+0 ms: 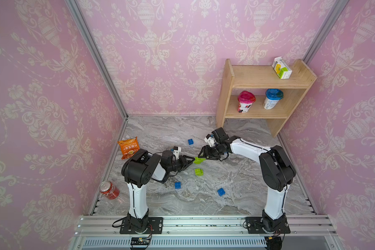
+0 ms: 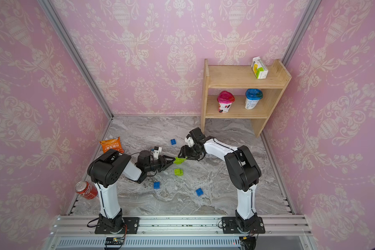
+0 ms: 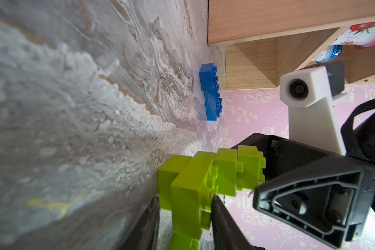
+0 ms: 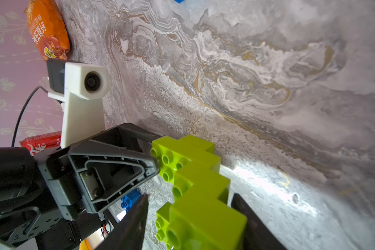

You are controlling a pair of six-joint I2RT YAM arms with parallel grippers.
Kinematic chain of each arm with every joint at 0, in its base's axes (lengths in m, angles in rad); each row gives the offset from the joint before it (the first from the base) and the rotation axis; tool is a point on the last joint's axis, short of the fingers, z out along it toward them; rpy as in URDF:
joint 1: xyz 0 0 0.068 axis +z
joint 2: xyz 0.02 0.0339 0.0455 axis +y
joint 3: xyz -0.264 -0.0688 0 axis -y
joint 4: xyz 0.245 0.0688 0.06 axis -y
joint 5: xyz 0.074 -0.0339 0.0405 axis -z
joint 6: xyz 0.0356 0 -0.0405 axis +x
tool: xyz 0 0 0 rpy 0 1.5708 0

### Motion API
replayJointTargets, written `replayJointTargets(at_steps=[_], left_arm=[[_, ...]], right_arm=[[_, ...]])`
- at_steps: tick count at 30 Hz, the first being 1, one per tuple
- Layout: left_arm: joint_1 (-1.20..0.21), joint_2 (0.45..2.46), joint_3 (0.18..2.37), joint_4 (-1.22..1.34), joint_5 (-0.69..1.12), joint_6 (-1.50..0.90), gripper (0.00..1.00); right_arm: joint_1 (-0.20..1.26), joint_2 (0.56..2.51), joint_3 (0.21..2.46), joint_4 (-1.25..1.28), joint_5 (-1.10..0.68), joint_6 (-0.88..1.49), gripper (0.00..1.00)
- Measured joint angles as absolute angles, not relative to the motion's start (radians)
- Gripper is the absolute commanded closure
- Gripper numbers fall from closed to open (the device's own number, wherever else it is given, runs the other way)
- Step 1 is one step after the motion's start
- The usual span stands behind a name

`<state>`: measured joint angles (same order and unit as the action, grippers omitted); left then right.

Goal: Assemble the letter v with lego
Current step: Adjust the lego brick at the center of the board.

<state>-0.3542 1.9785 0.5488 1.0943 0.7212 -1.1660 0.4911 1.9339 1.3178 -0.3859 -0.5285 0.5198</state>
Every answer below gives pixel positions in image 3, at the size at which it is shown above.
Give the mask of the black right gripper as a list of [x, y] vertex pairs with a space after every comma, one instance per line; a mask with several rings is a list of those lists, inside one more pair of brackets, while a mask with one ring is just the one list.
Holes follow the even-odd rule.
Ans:
[[[353, 127], [370, 110], [375, 99], [353, 110], [341, 134], [348, 155], [375, 164], [375, 112]], [[254, 209], [333, 249], [361, 238], [369, 209], [375, 212], [375, 165], [276, 135], [254, 133], [232, 148], [238, 145], [255, 146], [266, 159]]]

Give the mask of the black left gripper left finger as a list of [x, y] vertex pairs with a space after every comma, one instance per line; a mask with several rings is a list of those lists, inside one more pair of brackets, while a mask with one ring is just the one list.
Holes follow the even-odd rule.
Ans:
[[155, 196], [127, 237], [121, 250], [156, 250], [160, 223], [159, 197]]

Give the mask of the green 2x4 lego brick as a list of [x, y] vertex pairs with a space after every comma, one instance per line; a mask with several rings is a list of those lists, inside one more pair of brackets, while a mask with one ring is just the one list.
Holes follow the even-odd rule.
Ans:
[[216, 154], [197, 152], [171, 184], [173, 232], [196, 240], [210, 228], [211, 202], [217, 192]]

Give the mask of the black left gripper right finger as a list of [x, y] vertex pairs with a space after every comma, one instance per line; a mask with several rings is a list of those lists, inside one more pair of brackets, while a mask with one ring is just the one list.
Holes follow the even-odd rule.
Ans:
[[211, 224], [216, 250], [264, 250], [250, 245], [222, 200], [214, 195], [211, 202]]

